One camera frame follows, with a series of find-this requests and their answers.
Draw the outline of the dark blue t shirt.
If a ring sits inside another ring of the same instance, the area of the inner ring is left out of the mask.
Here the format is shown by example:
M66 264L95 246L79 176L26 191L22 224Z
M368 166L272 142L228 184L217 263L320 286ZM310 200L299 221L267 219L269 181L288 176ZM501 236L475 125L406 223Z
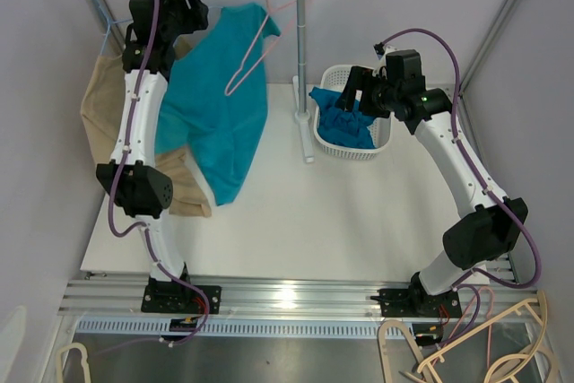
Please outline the dark blue t shirt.
M318 134L326 142L347 148L374 149L369 127L374 117L362 114L355 102L354 110L343 111L335 106L340 92L314 87L309 96L319 108Z

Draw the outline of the teal t shirt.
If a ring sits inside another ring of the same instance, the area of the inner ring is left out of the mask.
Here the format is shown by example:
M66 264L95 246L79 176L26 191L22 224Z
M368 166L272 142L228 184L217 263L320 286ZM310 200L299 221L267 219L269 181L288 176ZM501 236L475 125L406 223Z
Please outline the teal t shirt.
M218 205L248 175L267 119L264 40L279 35L255 3L224 7L209 34L171 68L155 151L189 146Z

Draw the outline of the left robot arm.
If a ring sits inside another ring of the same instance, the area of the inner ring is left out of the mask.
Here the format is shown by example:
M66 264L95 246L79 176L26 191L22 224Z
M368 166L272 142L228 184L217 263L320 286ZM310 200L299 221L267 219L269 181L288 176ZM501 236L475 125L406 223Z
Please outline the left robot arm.
M161 102L175 61L174 44L181 35L207 27L208 8L201 0L129 0L132 23L126 30L122 66L125 99L117 142L96 177L109 196L108 214L121 208L133 221L123 238L139 231L150 259L144 290L144 313L215 314L218 295L195 287L170 233L168 210L172 180L155 166L155 138Z

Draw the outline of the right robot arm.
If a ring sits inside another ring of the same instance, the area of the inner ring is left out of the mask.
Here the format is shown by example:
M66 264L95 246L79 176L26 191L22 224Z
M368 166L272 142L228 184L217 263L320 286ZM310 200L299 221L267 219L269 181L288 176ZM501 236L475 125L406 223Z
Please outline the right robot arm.
M445 309L460 316L454 287L515 247L526 203L509 198L472 150L460 151L467 140L452 102L440 88L427 87L417 51L388 50L377 69L352 66L336 105L403 123L437 165L457 206L459 220L443 234L443 250L432 263L407 288L379 290L382 315L436 318Z

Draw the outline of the white perforated plastic basket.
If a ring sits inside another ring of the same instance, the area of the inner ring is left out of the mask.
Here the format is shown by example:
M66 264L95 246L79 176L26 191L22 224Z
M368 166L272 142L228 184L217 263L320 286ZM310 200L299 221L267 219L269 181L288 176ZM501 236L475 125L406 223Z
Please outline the white perforated plastic basket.
M361 91L352 111L339 109L337 102L351 72L350 65L325 70L320 85L309 96L315 101L314 136L321 149L332 156L356 161L373 159L391 139L390 118L374 118L360 112Z

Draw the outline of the beige tank top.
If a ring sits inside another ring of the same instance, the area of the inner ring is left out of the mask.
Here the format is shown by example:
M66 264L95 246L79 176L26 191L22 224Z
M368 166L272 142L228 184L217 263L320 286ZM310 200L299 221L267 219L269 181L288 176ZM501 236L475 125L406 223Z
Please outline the beige tank top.
M125 72L121 57L97 58L80 108L91 156L95 164L107 163L115 147L125 100ZM170 214L210 217L212 209L204 191L186 166L184 145L155 156L156 168L171 178L174 195Z

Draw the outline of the beige wooden hangers pile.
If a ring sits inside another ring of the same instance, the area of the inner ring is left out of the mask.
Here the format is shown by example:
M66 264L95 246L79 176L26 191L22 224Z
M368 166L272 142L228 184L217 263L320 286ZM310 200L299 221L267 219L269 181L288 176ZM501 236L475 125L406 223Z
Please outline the beige wooden hangers pile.
M521 350L503 355L494 360L492 355L492 328L500 323L504 318L511 315L528 316L537 324L535 330L536 339L524 346ZM518 374L536 358L544 359L546 366L543 374L544 382L560 382L560 365L552 349L544 341L548 327L549 313L548 302L545 292L540 290L535 298L522 300L509 308L503 310L496 316L487 314L488 319L481 325L461 333L457 339L448 341L445 346L439 347L436 352L425 357L421 348L416 344L415 337L407 326L399 320L384 320L378 329L378 351L383 379L386 382L393 380L390 351L387 347L387 332L395 329L402 334L415 364L412 371L403 371L401 375L411 382L441 382L443 376L437 371L436 366L445 363L447 355L452 353L457 347L470 342L476 336L485 333L486 342L484 348L479 352L479 356L485 360L486 371L482 377L483 382L518 382Z

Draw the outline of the aluminium corner frame post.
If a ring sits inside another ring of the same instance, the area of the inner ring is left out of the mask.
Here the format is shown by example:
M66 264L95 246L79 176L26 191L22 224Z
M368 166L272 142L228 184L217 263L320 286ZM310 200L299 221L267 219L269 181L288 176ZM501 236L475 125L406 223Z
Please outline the aluminium corner frame post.
M467 67L460 84L463 94L477 76L497 40L505 30L521 0L503 0Z

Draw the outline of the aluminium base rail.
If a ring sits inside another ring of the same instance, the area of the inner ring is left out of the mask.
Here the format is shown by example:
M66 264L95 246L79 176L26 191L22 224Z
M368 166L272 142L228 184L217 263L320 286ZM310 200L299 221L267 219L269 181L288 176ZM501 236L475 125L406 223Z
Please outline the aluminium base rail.
M398 308L408 326L457 321L471 311L471 290L430 316L418 318L397 299L386 299L388 285L377 282L293 281L238 277L198 277L211 303L202 335L370 339L384 318ZM150 309L152 295L144 274L83 274L67 283L58 307L75 317L86 333L187 335L200 322L203 306L191 301L172 310Z

